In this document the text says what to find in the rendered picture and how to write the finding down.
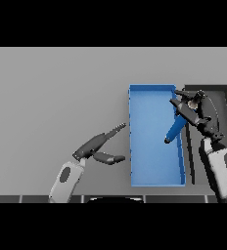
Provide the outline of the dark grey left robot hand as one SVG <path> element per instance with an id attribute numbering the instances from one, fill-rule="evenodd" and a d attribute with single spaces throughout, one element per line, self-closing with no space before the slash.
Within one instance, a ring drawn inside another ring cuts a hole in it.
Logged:
<path id="1" fill-rule="evenodd" d="M 77 161 L 80 161 L 82 158 L 88 159 L 90 157 L 93 157 L 96 161 L 107 165 L 113 165 L 124 161 L 125 157 L 123 155 L 111 155 L 105 152 L 100 152 L 99 149 L 104 145 L 107 140 L 112 138 L 125 126 L 125 123 L 121 123 L 120 125 L 110 130 L 107 134 L 102 133 L 97 136 L 94 136 L 92 139 L 83 144 L 72 154 L 73 158 Z"/>

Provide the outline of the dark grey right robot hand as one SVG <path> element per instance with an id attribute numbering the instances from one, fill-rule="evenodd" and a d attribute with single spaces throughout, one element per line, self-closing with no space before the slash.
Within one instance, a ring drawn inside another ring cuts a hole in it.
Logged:
<path id="1" fill-rule="evenodd" d="M 175 90 L 174 93 L 181 97 L 181 100 L 170 100 L 176 108 L 178 117 L 196 127 L 204 137 L 210 138 L 213 144 L 223 139 L 224 134 L 219 129 L 217 110 L 206 92 Z"/>

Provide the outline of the blue pipe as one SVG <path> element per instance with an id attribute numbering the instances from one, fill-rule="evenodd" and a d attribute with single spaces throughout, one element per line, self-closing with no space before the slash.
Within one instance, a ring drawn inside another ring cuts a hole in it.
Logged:
<path id="1" fill-rule="evenodd" d="M 176 138 L 186 123 L 196 125 L 198 120 L 198 115 L 196 114 L 198 104 L 193 100 L 178 101 L 171 99 L 170 102 L 176 108 L 176 118 L 173 125 L 165 135 L 164 142 L 166 144 L 171 143 Z"/>

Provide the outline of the dark grey bin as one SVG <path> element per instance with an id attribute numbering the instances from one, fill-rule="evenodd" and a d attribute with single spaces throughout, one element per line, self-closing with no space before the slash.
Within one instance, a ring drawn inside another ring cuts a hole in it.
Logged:
<path id="1" fill-rule="evenodd" d="M 224 135 L 221 143 L 227 146 L 227 85 L 186 85 L 184 89 L 186 91 L 203 90 L 211 98 L 218 114 L 219 129 Z M 199 155 L 202 137 L 201 133 L 189 124 L 183 129 L 187 182 L 192 185 L 208 184 L 206 171 Z"/>

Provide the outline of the blue bin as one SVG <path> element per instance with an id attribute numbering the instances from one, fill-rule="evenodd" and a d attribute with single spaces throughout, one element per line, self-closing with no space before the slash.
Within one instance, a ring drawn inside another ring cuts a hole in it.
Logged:
<path id="1" fill-rule="evenodd" d="M 175 121 L 173 84 L 130 84 L 129 149 L 133 187 L 183 187 L 186 184 L 181 135 L 166 144 Z"/>

